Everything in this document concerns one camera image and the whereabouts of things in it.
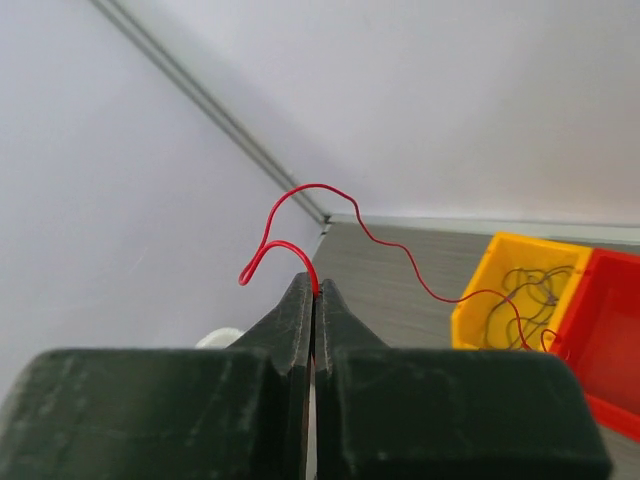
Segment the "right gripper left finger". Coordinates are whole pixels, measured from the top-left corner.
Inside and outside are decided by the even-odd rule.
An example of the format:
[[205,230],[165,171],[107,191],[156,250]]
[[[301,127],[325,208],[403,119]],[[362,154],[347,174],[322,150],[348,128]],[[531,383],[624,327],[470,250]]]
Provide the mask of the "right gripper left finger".
[[297,274],[224,349],[40,353],[1,406],[5,479],[301,479],[313,294]]

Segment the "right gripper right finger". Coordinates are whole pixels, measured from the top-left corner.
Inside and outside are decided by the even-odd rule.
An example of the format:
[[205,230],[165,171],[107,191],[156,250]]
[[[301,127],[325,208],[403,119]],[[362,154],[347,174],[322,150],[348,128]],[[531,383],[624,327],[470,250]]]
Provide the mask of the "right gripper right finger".
[[606,479],[582,389],[536,352],[393,348],[324,281],[315,306],[321,479]]

